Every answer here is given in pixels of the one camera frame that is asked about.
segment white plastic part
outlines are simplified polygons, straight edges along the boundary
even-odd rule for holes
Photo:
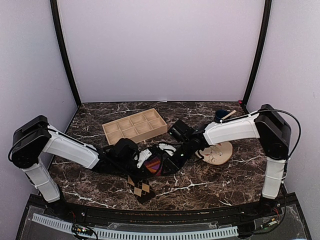
[[[166,151],[171,157],[174,155],[174,152],[177,150],[174,146],[168,145],[168,144],[165,144],[165,143],[159,143],[158,147],[161,150]]]
[[[38,159],[38,164],[34,164],[29,168],[22,168],[21,170],[30,178],[34,187],[40,191],[44,200],[52,203],[60,199],[59,188],[43,165],[40,157]]]
[[[267,199],[275,199],[278,196],[283,180],[286,160],[274,160],[270,157],[267,157],[266,160],[262,196]]]
[[[269,226],[275,225],[277,223],[278,223],[277,221],[272,221],[272,222],[269,223]]]
[[[60,156],[87,169],[92,169],[97,164],[99,161],[98,153],[86,146],[90,146],[92,149],[96,149],[95,147],[89,144],[80,144],[79,141],[76,142],[76,139],[71,140],[58,134],[60,132],[54,126],[49,125],[48,128],[55,130],[56,133],[49,131],[51,138],[42,150],[44,153]]]
[[[73,224],[71,222],[37,213],[33,214],[32,221],[64,233],[73,234],[71,231]],[[239,235],[237,226],[186,232],[134,232],[109,230],[99,227],[93,227],[92,229],[100,240],[215,240]],[[89,239],[96,239],[95,235],[90,237],[81,233],[79,235]]]
[[[138,163],[137,163],[137,168],[141,168],[142,164],[144,164],[144,162],[152,155],[152,153],[149,151],[149,149],[145,149],[143,150],[142,152],[140,152],[139,154],[139,160],[138,160]]]
[[[212,122],[205,128],[203,135],[209,145],[239,139],[259,139],[260,135],[255,125],[255,119],[258,116],[259,114],[249,115],[226,123]]]

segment small blue object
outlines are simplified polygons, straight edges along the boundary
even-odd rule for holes
[[[228,114],[229,114],[229,112],[227,110],[223,110],[223,109],[217,110],[217,111],[215,111],[213,121],[215,121],[216,123],[220,123],[220,120],[223,117],[227,116]]]

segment black metal pole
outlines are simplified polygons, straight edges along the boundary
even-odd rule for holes
[[[72,70],[71,70],[71,66],[70,66],[70,62],[67,54],[67,49],[66,49],[65,40],[64,40],[64,36],[61,28],[60,17],[59,17],[58,3],[57,3],[57,0],[50,0],[50,3],[51,3],[51,11],[52,11],[52,18],[53,18],[53,23],[55,28],[56,39],[58,40],[65,73],[68,78],[75,103],[78,107],[80,107],[82,103],[77,90],[74,75],[72,74]]]
[[[259,68],[259,64],[260,64],[260,60],[261,60],[261,56],[262,56],[262,52],[263,52],[264,44],[266,40],[266,35],[267,35],[268,23],[269,23],[270,12],[271,12],[271,4],[272,4],[272,0],[265,0],[258,45],[256,47],[256,52],[255,52],[248,84],[246,86],[243,100],[240,103],[244,107],[246,107],[248,104],[250,94],[252,92],[252,88],[254,87],[255,79],[257,76],[257,72],[258,72],[258,68]]]

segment black cable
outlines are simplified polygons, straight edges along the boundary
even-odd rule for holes
[[[72,235],[73,235],[73,237],[75,239],[78,239],[78,240],[87,240],[87,239],[89,239],[88,237],[82,237],[82,236],[78,235],[77,232],[72,232]]]
[[[253,231],[249,231],[249,232],[238,232],[238,234],[240,235],[249,235],[249,234],[253,234],[253,235],[262,235],[262,234],[268,234],[273,232],[276,228],[278,228],[280,226],[280,224],[284,221],[285,217],[286,217],[286,212],[287,212],[287,199],[286,199],[286,192],[284,191],[284,184],[281,184],[281,192],[283,194],[284,197],[284,211],[283,211],[283,216],[281,218],[281,220],[278,222],[278,224],[276,226],[274,226],[272,229],[270,229],[269,231],[264,231],[264,232],[257,232],[262,230],[263,228],[257,228]]]
[[[200,150],[198,150],[196,153],[200,156],[200,159],[199,159],[199,160],[205,159],[205,156],[203,156],[203,155],[200,153]]]
[[[292,117],[296,121],[296,123],[298,125],[298,128],[299,128],[298,138],[297,138],[297,140],[295,142],[295,145],[294,145],[292,151],[290,152],[290,154],[287,157],[287,161],[288,161],[289,158],[292,156],[292,154],[294,153],[294,151],[296,150],[296,148],[298,146],[298,143],[299,143],[300,138],[301,138],[301,132],[302,132],[301,124],[300,124],[299,120],[294,115],[292,115],[290,112],[279,110],[279,109],[262,109],[262,110],[258,110],[258,111],[249,113],[247,115],[243,115],[243,116],[239,116],[239,117],[223,120],[221,123],[228,123],[228,122],[231,122],[231,121],[234,121],[234,120],[246,118],[246,117],[248,117],[250,115],[253,116],[253,115],[260,114],[260,113],[265,113],[265,112],[278,112],[278,113],[283,113],[283,114],[289,115],[290,117]]]
[[[81,227],[85,227],[85,228],[87,228],[87,229],[90,229],[90,230],[92,231],[92,233],[95,235],[96,240],[99,240],[99,237],[98,237],[97,233],[96,233],[91,227],[89,227],[89,226],[84,226],[84,225],[81,225],[81,224],[79,224],[79,223],[76,223],[75,218],[74,218],[74,222],[69,221],[69,220],[66,220],[66,219],[63,219],[63,218],[61,218],[60,216],[58,216],[57,214],[55,214],[55,212],[54,212],[50,207],[47,207],[47,206],[46,206],[46,209],[50,210],[50,212],[51,212],[54,216],[56,216],[58,219],[60,219],[60,220],[62,220],[62,221],[65,221],[65,222],[70,223],[70,224],[73,224],[73,225],[74,225],[74,224],[77,224],[77,225],[79,225],[79,226],[81,226]],[[80,237],[80,238],[83,239],[83,237],[80,236],[80,235],[78,235],[76,232],[72,232],[72,233],[75,233],[75,235],[77,235],[78,237]]]
[[[247,115],[243,115],[243,116],[240,116],[240,117],[236,117],[236,118],[232,118],[232,119],[228,119],[228,120],[224,120],[222,121],[221,123],[228,123],[228,122],[231,122],[231,121],[234,121],[234,120],[238,120],[238,119],[242,119],[242,118],[246,118],[248,116],[253,116],[253,115],[256,115],[256,114],[260,114],[260,113],[265,113],[265,112],[277,112],[277,113],[283,113],[283,114],[286,114],[290,117],[292,117],[295,122],[297,123],[298,125],[298,128],[299,128],[299,133],[298,133],[298,137],[297,137],[297,140],[291,150],[291,152],[288,154],[287,158],[286,158],[286,162],[285,162],[285,166],[284,166],[284,178],[286,178],[287,174],[286,174],[286,170],[287,170],[287,164],[288,164],[288,161],[290,159],[290,157],[292,156],[292,154],[294,153],[294,151],[296,150],[298,144],[299,144],[299,141],[301,139],[301,133],[302,133],[302,129],[301,129],[301,124],[299,122],[299,120],[293,115],[291,114],[290,112],[287,112],[287,111],[284,111],[284,110],[280,110],[280,109],[261,109],[261,110],[258,110],[256,112],[253,112],[253,113],[249,113]],[[255,229],[254,231],[251,231],[251,232],[239,232],[239,234],[241,235],[249,235],[249,234],[253,234],[253,235],[262,235],[262,234],[268,234],[268,233],[271,233],[272,231],[274,231],[276,228],[278,228],[280,226],[280,224],[283,222],[285,216],[286,216],[286,209],[287,209],[287,202],[286,202],[286,192],[284,191],[284,184],[282,183],[281,184],[281,191],[282,191],[282,194],[284,196],[284,212],[283,212],[283,217],[282,219],[280,220],[280,222],[275,226],[273,227],[270,231],[266,231],[266,232],[257,232],[259,230],[261,230],[261,228],[258,228],[258,229]]]

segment white cable tray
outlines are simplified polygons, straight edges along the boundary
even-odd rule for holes
[[[73,224],[67,221],[37,213],[33,214],[32,221],[64,233],[73,234],[71,232]],[[204,231],[169,233],[116,231],[99,227],[93,227],[92,229],[98,235],[99,240],[214,240],[238,236],[237,226]]]

